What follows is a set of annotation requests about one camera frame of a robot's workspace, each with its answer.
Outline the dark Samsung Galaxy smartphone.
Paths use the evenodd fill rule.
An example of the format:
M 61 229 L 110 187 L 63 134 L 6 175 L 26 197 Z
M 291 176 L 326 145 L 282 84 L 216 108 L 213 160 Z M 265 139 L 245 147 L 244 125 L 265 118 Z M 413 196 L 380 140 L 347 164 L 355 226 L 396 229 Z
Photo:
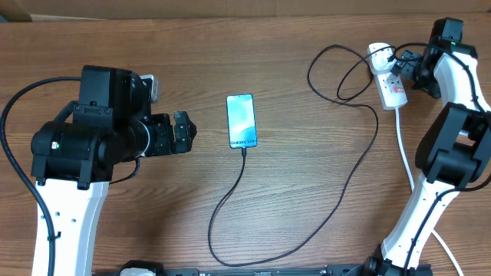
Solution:
M 229 95 L 226 98 L 226 110 L 230 147 L 233 149 L 256 147 L 258 137 L 253 96 Z

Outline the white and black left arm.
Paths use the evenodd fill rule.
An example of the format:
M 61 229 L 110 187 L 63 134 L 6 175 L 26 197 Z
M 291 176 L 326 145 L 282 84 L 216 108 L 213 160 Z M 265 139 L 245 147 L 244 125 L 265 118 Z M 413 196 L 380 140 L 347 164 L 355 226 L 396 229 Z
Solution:
M 53 221 L 54 274 L 91 274 L 115 165 L 192 149 L 187 112 L 151 112 L 157 85 L 151 74 L 86 65 L 78 101 L 33 136 L 31 174 Z

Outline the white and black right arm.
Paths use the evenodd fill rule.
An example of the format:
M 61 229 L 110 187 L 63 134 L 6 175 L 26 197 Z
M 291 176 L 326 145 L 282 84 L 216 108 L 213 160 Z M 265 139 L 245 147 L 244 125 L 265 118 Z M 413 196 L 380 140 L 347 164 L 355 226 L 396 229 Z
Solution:
M 392 232 L 351 275 L 430 275 L 420 263 L 427 239 L 446 207 L 483 173 L 490 160 L 490 106 L 476 76 L 476 49 L 462 42 L 463 21 L 441 18 L 433 23 L 422 54 L 401 56 L 385 43 L 367 48 L 371 73 L 382 106 L 395 113 L 407 103 L 401 79 L 413 81 L 442 101 L 443 109 L 417 147 L 419 175 L 409 202 Z

